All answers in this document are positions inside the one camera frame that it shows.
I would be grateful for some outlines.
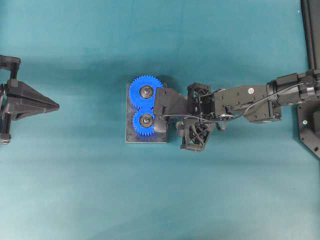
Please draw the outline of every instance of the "gray base plate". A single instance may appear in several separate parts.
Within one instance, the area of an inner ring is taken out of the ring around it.
[[[126,143],[167,143],[167,133],[154,133],[151,136],[141,136],[138,134],[132,124],[132,119],[135,113],[138,111],[134,107],[129,98],[130,84],[126,85],[126,130],[125,130],[125,142]]]
[[[314,132],[313,113],[319,107],[320,100],[307,101],[297,106],[300,141],[318,158],[320,158],[320,136]]]

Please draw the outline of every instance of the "black wire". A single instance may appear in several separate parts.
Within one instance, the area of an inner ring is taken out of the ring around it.
[[[198,120],[202,120],[202,121],[204,121],[204,122],[208,122],[208,123],[219,123],[219,122],[230,122],[230,121],[233,121],[233,120],[235,120],[235,119],[238,119],[238,118],[241,118],[242,116],[244,116],[244,115],[246,115],[246,113],[252,108],[252,107],[254,107],[255,105],[257,105],[257,104],[259,104],[259,103],[262,103],[263,101],[265,101],[265,100],[268,100],[269,98],[272,98],[273,96],[275,96],[275,95],[278,95],[278,94],[280,94],[280,93],[283,93],[283,92],[286,92],[286,91],[288,91],[288,90],[290,90],[290,89],[293,89],[293,88],[295,88],[295,87],[297,87],[297,86],[300,86],[300,85],[303,85],[304,83],[303,82],[301,82],[301,83],[297,83],[297,84],[295,84],[295,85],[292,85],[292,86],[288,86],[288,87],[286,87],[286,88],[284,88],[284,89],[281,89],[281,90],[279,90],[279,91],[277,91],[277,92],[274,92],[273,94],[271,94],[271,95],[269,95],[269,96],[266,96],[266,97],[264,97],[264,98],[261,98],[260,100],[258,100],[258,101],[256,101],[256,102],[254,102],[254,103],[252,103],[251,105],[249,105],[241,114],[239,114],[239,115],[237,115],[237,116],[235,116],[235,117],[233,117],[233,118],[231,118],[231,119],[228,119],[228,120],[207,120],[207,119],[205,119],[205,118],[202,118],[202,117],[199,117],[199,116],[193,116],[193,115],[188,115],[188,114],[165,114],[165,115],[163,115],[162,117],[185,117],[186,119],[188,119],[188,118],[192,118],[192,119],[198,119]]]

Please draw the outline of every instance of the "black robotic claw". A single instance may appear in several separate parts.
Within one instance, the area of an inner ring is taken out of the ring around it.
[[[11,139],[11,120],[57,111],[59,104],[42,95],[22,81],[17,80],[21,60],[0,55],[0,69],[10,71],[7,84],[0,84],[0,144]]]

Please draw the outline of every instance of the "robotic arm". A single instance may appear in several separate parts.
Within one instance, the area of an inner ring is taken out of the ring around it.
[[[181,149],[200,152],[214,128],[224,131],[228,122],[242,116],[250,123],[262,124],[281,120],[281,106],[315,101],[320,107],[320,70],[278,77],[266,85],[212,92],[210,86],[194,83],[187,90],[188,95],[181,96],[172,88],[156,89],[154,131],[166,132],[169,121],[178,118],[176,128],[177,135],[182,137]],[[317,121],[314,123],[313,129],[317,128]]]

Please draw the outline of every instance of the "black mount plate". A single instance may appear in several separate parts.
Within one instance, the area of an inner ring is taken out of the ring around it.
[[[320,158],[320,135],[315,133],[314,112],[319,110],[320,100],[308,101],[297,106],[300,141]]]

